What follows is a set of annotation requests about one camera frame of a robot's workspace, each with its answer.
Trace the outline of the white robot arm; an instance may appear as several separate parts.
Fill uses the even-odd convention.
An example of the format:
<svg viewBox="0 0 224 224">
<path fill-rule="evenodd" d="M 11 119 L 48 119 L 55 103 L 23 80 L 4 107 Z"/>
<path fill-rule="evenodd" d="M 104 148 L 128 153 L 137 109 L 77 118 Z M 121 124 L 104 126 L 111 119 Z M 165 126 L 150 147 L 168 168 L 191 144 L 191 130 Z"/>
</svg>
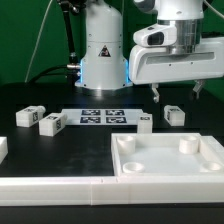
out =
<svg viewBox="0 0 224 224">
<path fill-rule="evenodd" d="M 157 22 L 134 33 L 128 58 L 122 53 L 122 16 L 104 0 L 86 3 L 86 54 L 76 85 L 96 94 L 133 84 L 193 80 L 199 92 L 207 79 L 224 76 L 224 37 L 203 38 L 205 0 L 134 0 Z"/>
</svg>

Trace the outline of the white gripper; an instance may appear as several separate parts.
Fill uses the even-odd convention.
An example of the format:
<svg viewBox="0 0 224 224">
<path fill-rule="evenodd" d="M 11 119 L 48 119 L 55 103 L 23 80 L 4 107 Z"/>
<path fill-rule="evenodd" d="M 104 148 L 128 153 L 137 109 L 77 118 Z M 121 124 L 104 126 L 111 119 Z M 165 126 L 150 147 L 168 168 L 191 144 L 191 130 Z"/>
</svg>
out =
<svg viewBox="0 0 224 224">
<path fill-rule="evenodd" d="M 224 76 L 224 37 L 204 38 L 194 53 L 169 54 L 165 47 L 144 48 L 136 45 L 130 53 L 129 78 L 136 84 L 152 84 L 153 100 L 159 102 L 156 83 L 196 80 L 193 97 L 198 99 L 203 79 Z"/>
</svg>

